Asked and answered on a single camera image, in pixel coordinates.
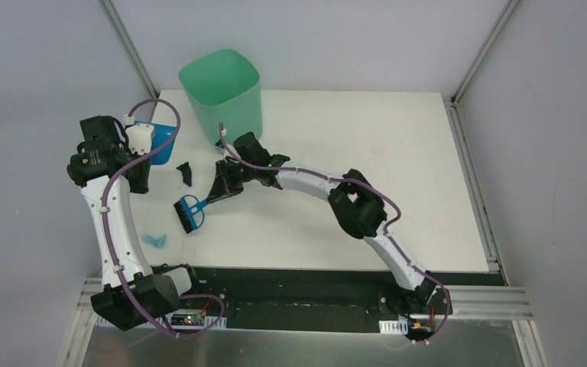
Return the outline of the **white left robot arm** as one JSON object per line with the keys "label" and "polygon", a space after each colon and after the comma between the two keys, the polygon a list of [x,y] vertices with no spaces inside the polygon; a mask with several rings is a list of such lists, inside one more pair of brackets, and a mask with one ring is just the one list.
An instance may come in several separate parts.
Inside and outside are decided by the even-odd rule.
{"label": "white left robot arm", "polygon": [[192,282],[189,268],[152,268],[138,238],[131,195],[149,191],[151,161],[135,163],[141,152],[112,116],[84,119],[80,128],[83,141],[66,170],[89,207],[99,243],[102,291],[91,297],[94,311],[127,331],[180,306],[197,307],[203,289]]}

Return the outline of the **black paper scrap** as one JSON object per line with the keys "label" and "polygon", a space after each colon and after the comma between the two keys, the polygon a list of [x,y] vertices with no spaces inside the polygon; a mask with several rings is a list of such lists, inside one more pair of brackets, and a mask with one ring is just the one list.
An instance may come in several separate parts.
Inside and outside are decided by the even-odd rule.
{"label": "black paper scrap", "polygon": [[176,170],[180,172],[182,182],[188,187],[193,185],[193,172],[189,162],[184,162],[176,167]]}

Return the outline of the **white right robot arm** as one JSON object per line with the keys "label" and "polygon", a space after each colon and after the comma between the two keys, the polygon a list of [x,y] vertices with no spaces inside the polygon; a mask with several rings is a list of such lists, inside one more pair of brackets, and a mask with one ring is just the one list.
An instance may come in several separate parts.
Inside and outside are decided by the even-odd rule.
{"label": "white right robot arm", "polygon": [[239,195],[244,185],[257,181],[265,187],[305,193],[329,204],[339,227],[349,236],[365,241],[387,265],[397,285],[404,290],[404,306],[413,313],[431,307],[438,287],[434,276],[402,246],[391,229],[385,206],[390,200],[356,170],[342,176],[315,171],[290,157],[270,154],[253,133],[224,139],[217,147],[226,156],[216,162],[208,203]]}

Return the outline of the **blue hand brush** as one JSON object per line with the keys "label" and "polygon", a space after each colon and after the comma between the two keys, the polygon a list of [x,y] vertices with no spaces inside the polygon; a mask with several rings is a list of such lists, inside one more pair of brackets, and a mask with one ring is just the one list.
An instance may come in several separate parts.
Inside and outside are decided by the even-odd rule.
{"label": "blue hand brush", "polygon": [[173,204],[177,218],[186,234],[199,229],[205,222],[204,209],[208,200],[200,200],[192,194],[186,194]]}

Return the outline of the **light blue scrap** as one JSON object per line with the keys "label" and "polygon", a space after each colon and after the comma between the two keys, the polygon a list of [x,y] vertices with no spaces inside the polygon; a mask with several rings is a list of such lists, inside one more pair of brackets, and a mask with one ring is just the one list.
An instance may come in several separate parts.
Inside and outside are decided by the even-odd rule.
{"label": "light blue scrap", "polygon": [[152,235],[143,235],[141,237],[141,241],[144,244],[149,245],[153,248],[164,248],[167,244],[167,235],[163,234],[157,237],[154,237]]}

